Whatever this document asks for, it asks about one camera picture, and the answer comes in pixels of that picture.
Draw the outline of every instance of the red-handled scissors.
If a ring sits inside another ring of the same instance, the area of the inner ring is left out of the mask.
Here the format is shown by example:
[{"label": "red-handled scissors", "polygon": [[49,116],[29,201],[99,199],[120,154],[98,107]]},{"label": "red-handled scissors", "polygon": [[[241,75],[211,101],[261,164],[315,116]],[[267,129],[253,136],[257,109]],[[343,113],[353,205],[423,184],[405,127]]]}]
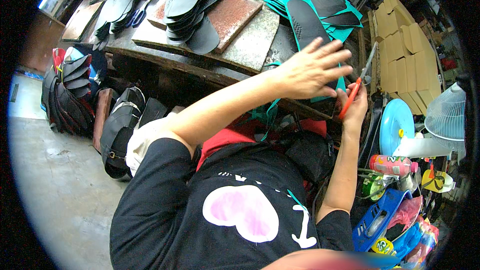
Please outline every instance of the red-handled scissors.
[{"label": "red-handled scissors", "polygon": [[373,44],[373,48],[371,49],[370,56],[368,57],[367,64],[366,66],[361,70],[360,77],[357,78],[357,81],[355,82],[355,87],[353,87],[353,90],[350,93],[350,96],[345,102],[345,105],[342,108],[342,111],[340,111],[340,114],[338,115],[339,119],[343,119],[345,117],[345,114],[347,113],[347,110],[349,109],[350,105],[355,99],[355,96],[357,96],[357,93],[360,89],[360,84],[362,83],[363,77],[367,73],[368,69],[372,66],[372,59],[374,58],[375,50],[377,49],[378,43],[375,42]]}]

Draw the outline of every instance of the hand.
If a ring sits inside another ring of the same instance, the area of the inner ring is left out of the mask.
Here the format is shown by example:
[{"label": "hand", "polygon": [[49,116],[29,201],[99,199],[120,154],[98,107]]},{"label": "hand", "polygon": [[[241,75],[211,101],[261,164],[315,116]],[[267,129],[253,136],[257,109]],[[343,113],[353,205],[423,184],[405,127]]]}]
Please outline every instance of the hand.
[{"label": "hand", "polygon": [[337,96],[334,89],[325,85],[352,72],[351,66],[338,67],[339,62],[344,62],[352,53],[350,50],[338,51],[342,47],[339,40],[318,48],[321,43],[322,38],[313,40],[277,69],[264,72],[272,75],[274,83],[271,87],[279,91],[281,97],[308,99]]},{"label": "hand", "polygon": [[[340,88],[336,90],[338,98],[342,103],[342,107],[347,102],[354,87],[355,83],[349,84],[346,93]],[[360,133],[363,118],[365,118],[365,113],[367,112],[367,107],[367,89],[363,84],[360,84],[357,96],[355,96],[355,99],[352,101],[350,107],[346,111],[345,117],[343,118],[343,127],[346,129],[354,129]]]}]

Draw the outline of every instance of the blue scissors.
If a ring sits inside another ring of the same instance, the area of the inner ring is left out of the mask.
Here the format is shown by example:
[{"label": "blue scissors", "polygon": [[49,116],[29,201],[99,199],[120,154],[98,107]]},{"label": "blue scissors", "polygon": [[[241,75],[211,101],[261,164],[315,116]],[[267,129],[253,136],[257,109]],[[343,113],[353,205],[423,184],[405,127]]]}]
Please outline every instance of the blue scissors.
[{"label": "blue scissors", "polygon": [[145,18],[145,15],[147,14],[145,12],[145,9],[147,8],[147,5],[150,3],[150,1],[152,0],[147,0],[145,1],[145,3],[135,11],[135,13],[133,14],[133,16],[130,18],[130,20],[127,22],[127,24],[125,25],[125,27],[138,27],[140,25],[140,23],[144,20]]}]

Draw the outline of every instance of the red plastic bag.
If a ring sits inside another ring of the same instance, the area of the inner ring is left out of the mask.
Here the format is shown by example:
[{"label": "red plastic bag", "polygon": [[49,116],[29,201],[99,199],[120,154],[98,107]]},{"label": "red plastic bag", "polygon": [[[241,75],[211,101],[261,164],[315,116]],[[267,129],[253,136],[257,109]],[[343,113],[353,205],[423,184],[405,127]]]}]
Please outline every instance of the red plastic bag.
[{"label": "red plastic bag", "polygon": [[404,199],[390,220],[390,223],[388,223],[387,229],[394,227],[396,224],[405,225],[402,231],[410,228],[415,220],[417,220],[420,208],[422,207],[422,201],[422,195],[412,199]]}]

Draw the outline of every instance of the workbench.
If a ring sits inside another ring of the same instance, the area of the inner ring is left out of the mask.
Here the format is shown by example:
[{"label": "workbench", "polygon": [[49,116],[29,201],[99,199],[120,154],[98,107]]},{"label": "workbench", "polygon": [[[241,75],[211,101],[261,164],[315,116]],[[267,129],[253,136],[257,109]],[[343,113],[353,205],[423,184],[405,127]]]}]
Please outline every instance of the workbench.
[{"label": "workbench", "polygon": [[[147,15],[154,11],[158,1],[159,0],[152,0],[147,6]],[[88,1],[84,0],[78,9],[84,9],[87,6]],[[95,22],[96,19],[94,19],[93,24],[87,28],[80,44],[90,46],[90,48],[93,47],[95,39],[93,35]],[[136,44],[132,41],[132,36],[136,29],[138,28],[129,27],[124,29],[121,33],[116,34],[115,38],[110,37],[104,51],[114,55],[123,55],[149,61],[159,65],[160,69],[174,69],[193,74],[219,87],[229,86],[262,71],[274,68],[274,66],[262,67],[261,70],[258,71],[255,69],[235,66],[205,56],[195,55],[183,50],[164,47],[158,48],[151,44]],[[266,65],[275,61],[285,62],[293,52],[297,51],[293,38],[294,36],[290,23],[280,21],[264,64]],[[334,100],[323,100],[310,103],[309,100],[281,99],[278,105],[287,111],[296,112],[303,117],[316,120],[331,119],[336,108]]]}]

